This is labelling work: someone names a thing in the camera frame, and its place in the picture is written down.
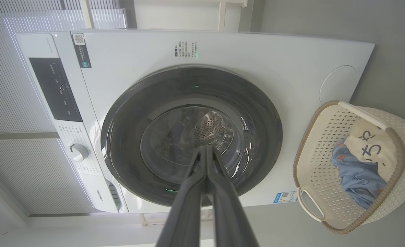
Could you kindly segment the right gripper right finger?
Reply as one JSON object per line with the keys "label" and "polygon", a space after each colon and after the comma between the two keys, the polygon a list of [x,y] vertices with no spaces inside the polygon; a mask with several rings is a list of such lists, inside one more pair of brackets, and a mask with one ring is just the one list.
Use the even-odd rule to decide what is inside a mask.
{"label": "right gripper right finger", "polygon": [[214,209],[215,247],[259,247],[215,147],[207,148],[207,181]]}

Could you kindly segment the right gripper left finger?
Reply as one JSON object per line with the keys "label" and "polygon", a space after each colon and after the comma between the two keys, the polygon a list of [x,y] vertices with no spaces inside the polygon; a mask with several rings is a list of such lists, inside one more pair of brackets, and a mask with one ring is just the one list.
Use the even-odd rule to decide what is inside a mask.
{"label": "right gripper left finger", "polygon": [[156,247],[199,247],[201,200],[207,177],[207,148],[193,152]]}

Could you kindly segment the dark round glass washer door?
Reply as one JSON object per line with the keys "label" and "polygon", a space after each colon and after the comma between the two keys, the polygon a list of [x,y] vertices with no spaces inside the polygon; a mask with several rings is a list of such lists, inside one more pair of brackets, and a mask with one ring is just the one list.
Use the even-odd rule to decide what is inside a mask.
{"label": "dark round glass washer door", "polygon": [[173,204],[182,183],[166,181],[149,170],[141,156],[141,138],[154,119],[187,106],[219,111],[237,125],[241,157],[231,168],[224,166],[238,195],[268,175],[280,154],[283,130],[267,95],[243,77],[220,68],[177,66],[135,83],[105,117],[101,139],[105,162],[125,189],[151,203]]}

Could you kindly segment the blue patterned garment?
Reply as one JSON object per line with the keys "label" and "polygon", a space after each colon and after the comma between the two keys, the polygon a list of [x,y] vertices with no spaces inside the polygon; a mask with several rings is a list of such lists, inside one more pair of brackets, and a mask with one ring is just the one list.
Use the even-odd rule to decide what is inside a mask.
{"label": "blue patterned garment", "polygon": [[378,165],[361,162],[345,145],[346,137],[334,146],[330,163],[338,170],[339,183],[350,198],[367,210],[379,197],[387,182],[378,174]]}

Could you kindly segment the cream printed garment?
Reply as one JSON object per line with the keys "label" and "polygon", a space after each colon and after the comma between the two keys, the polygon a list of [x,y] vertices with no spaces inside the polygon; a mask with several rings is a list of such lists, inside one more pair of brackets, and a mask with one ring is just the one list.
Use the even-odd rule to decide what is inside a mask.
{"label": "cream printed garment", "polygon": [[397,150],[391,137],[381,128],[360,118],[344,144],[359,161],[376,164],[378,174],[388,182],[397,165]]}

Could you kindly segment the stainless steel washing machine drum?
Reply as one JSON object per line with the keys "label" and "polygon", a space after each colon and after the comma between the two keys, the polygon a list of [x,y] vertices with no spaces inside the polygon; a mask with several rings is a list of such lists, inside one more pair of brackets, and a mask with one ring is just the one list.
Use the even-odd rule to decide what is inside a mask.
{"label": "stainless steel washing machine drum", "polygon": [[141,138],[141,156],[152,173],[180,184],[199,146],[215,147],[229,169],[241,158],[241,144],[239,129],[227,115],[187,106],[166,111],[149,124]]}

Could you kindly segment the white washing machine control knob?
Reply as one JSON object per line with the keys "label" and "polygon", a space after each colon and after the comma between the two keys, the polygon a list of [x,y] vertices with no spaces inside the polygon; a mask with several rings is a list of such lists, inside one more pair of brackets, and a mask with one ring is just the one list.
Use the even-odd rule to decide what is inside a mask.
{"label": "white washing machine control knob", "polygon": [[88,150],[82,144],[72,143],[66,147],[66,152],[69,158],[75,162],[82,162],[88,158]]}

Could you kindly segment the white front-load washing machine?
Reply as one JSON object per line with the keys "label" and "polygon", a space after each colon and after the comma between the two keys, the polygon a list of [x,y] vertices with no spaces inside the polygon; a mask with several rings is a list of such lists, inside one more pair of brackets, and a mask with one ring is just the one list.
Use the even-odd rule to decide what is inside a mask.
{"label": "white front-load washing machine", "polygon": [[[83,33],[91,68],[81,68],[72,33]],[[102,125],[116,100],[143,78],[177,66],[207,66],[237,74],[271,100],[281,119],[283,140],[268,175],[239,196],[243,206],[273,204],[278,193],[296,191],[292,165],[315,111],[325,78],[340,66],[352,66],[358,82],[374,45],[356,41],[251,33],[170,30],[72,30],[20,33],[17,40],[32,72],[65,153],[82,144],[88,158],[75,162],[80,174],[103,175],[118,183],[129,214],[169,211],[125,189],[108,169],[102,150]],[[82,122],[54,119],[29,58],[60,58]]]}

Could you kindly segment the black washing machine display panel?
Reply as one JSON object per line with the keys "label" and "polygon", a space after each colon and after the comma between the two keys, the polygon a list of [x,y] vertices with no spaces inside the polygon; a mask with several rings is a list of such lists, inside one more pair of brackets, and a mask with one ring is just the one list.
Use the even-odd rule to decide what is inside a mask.
{"label": "black washing machine display panel", "polygon": [[29,58],[54,119],[82,122],[60,58]]}

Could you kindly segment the blue energy label sticker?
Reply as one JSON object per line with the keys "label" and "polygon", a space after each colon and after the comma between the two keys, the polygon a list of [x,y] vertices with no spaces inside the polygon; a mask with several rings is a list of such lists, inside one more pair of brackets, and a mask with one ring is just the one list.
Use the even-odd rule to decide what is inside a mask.
{"label": "blue energy label sticker", "polygon": [[278,193],[273,201],[274,204],[277,203],[289,203],[298,201],[298,192],[281,192]]}

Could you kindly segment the white detergent drawer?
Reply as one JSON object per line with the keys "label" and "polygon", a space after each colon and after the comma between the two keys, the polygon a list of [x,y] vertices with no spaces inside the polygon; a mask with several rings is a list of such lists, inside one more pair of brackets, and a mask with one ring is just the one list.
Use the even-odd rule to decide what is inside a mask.
{"label": "white detergent drawer", "polygon": [[81,173],[80,178],[95,209],[113,214],[129,213],[118,183],[103,175]]}

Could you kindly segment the cream perforated laundry basket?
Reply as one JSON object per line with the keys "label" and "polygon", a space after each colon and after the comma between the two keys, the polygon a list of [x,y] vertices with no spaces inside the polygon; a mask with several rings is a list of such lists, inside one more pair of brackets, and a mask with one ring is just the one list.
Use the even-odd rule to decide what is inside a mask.
{"label": "cream perforated laundry basket", "polygon": [[[384,130],[397,149],[397,165],[378,198],[364,210],[343,191],[331,164],[333,147],[357,119]],[[377,221],[405,202],[405,119],[376,108],[330,101],[317,109],[298,148],[293,178],[304,211],[335,234],[348,234]]]}

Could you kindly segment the round white filter cover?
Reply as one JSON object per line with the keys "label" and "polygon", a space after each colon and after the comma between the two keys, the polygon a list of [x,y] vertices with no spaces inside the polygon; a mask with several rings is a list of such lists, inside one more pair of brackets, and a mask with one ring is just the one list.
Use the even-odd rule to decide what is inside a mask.
{"label": "round white filter cover", "polygon": [[356,89],[358,75],[352,66],[340,66],[334,69],[323,81],[319,99],[321,103],[329,101],[349,101]]}

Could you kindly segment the dark QR code sticker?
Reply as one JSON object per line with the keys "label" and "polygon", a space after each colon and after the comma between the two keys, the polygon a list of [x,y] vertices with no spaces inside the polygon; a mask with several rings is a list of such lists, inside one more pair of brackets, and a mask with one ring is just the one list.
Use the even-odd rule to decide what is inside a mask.
{"label": "dark QR code sticker", "polygon": [[88,55],[86,41],[83,33],[72,33],[72,41],[76,56],[81,68],[91,68],[91,60]]}

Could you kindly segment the white metal railing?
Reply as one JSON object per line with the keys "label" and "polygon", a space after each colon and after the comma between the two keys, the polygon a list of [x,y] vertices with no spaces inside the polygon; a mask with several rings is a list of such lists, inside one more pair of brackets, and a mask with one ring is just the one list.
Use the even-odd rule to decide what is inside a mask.
{"label": "white metal railing", "polygon": [[241,10],[248,6],[248,0],[217,0],[218,32],[238,33]]}

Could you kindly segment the white pleated window blind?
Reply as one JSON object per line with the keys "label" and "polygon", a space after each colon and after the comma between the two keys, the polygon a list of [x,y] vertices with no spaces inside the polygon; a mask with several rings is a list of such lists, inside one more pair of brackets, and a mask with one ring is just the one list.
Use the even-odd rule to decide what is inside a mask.
{"label": "white pleated window blind", "polygon": [[97,213],[33,83],[18,33],[126,27],[119,0],[0,0],[0,184],[30,216]]}

